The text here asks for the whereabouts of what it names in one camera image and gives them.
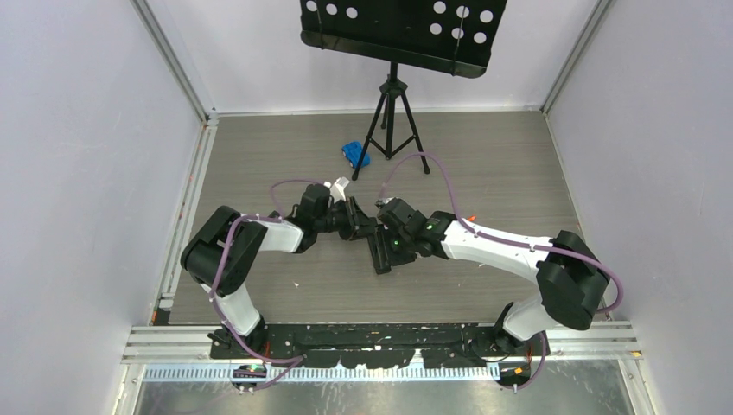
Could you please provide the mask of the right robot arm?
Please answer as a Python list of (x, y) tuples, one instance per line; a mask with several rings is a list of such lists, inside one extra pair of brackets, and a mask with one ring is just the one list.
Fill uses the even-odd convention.
[(529, 237), (479, 226), (449, 212), (425, 216), (399, 198), (376, 205), (377, 272), (437, 257), (487, 265), (536, 285), (536, 294), (509, 303), (492, 327), (489, 337), (503, 354), (517, 354), (536, 334), (557, 325), (586, 330), (600, 308), (610, 277), (574, 233)]

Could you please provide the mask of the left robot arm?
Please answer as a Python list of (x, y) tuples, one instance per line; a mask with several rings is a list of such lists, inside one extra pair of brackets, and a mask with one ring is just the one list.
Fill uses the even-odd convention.
[(245, 281), (261, 252), (299, 254), (322, 233), (346, 241), (370, 239), (377, 221), (366, 215), (341, 182), (310, 183), (290, 213), (246, 215), (218, 207), (183, 249), (180, 264), (208, 295), (222, 324), (233, 332), (232, 346), (245, 358), (265, 346), (265, 319), (253, 305)]

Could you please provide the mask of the plain black remote control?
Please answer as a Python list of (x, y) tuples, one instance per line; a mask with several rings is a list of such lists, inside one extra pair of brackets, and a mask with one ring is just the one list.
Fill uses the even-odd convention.
[(390, 230), (377, 227), (375, 233), (367, 238), (367, 242), (377, 275), (386, 274), (398, 265), (400, 244)]

